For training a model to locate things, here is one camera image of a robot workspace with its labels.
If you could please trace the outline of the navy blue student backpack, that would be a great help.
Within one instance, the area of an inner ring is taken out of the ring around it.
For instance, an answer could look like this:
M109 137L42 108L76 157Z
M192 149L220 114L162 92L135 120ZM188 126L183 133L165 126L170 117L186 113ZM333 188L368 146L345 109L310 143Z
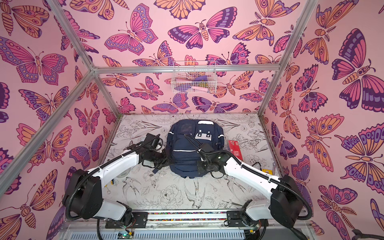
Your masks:
M180 120L171 126L167 136L165 152L171 171L182 178L198 178L197 153L201 144L209 144L214 150L223 150L225 145L224 130L217 123L209 120Z

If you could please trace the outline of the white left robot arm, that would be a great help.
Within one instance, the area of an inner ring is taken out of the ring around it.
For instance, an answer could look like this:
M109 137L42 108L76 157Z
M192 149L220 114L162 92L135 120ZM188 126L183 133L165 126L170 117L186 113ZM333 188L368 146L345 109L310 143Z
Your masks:
M160 135L147 134L144 141L129 146L112 160L88 171L75 171L62 200L66 219L110 219L129 225L133 219L132 208L105 199L103 189L117 176L142 162L153 162L155 167L165 162L167 155L160 152L161 140Z

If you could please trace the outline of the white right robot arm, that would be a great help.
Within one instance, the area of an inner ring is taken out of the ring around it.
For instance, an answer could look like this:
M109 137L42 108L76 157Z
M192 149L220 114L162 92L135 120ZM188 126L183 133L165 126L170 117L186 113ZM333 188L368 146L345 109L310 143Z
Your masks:
M238 179L261 193L263 203L248 203L245 214L253 221L273 219L292 229L297 220L313 217L311 205L300 193L296 182L288 175L277 177L264 173L225 150L213 150L208 144L196 147L201 157L198 168L207 172L221 172Z

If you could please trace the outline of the red pencil box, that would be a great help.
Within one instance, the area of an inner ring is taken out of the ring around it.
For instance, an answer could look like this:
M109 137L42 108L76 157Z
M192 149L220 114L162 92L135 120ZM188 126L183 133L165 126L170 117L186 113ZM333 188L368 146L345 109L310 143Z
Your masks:
M237 157L240 161L243 161L240 145L238 141L228 141L230 152Z

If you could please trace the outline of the yellow tape measure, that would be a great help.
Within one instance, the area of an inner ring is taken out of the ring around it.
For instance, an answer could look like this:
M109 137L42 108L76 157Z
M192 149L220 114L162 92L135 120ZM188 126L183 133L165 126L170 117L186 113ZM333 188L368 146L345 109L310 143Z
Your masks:
M273 173L273 170L269 170L269 169L262 169L262 172L266 173L266 174L269 174L269 175L274 175Z

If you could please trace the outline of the small green circuit board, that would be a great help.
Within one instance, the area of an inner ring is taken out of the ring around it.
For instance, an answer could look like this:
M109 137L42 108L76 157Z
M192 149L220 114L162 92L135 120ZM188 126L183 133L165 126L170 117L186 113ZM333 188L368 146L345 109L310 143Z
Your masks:
M119 232L118 240L132 240L134 238L134 233L130 231Z

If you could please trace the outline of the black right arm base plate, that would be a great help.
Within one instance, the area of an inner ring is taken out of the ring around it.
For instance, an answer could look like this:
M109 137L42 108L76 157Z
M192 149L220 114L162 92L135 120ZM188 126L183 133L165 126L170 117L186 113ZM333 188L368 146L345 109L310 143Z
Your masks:
M227 211L228 227L249 227L250 222L244 211Z

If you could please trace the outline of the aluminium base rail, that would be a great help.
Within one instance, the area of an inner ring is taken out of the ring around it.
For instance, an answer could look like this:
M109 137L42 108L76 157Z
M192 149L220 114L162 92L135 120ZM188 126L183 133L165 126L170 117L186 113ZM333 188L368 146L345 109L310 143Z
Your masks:
M118 233L134 233L132 240L315 240L308 221L298 221L294 230L275 220L260 221L249 227L228 227L230 210L135 211L148 212L144 229L106 229L106 221L81 220L64 224L60 240L118 240Z

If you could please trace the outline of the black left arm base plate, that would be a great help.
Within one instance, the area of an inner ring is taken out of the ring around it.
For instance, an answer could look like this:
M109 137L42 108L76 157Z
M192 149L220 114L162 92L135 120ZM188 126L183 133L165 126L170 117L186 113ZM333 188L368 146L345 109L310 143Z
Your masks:
M127 216L123 217L121 220L111 220L106 221L106 229L144 229L148 222L148 212L132 212Z

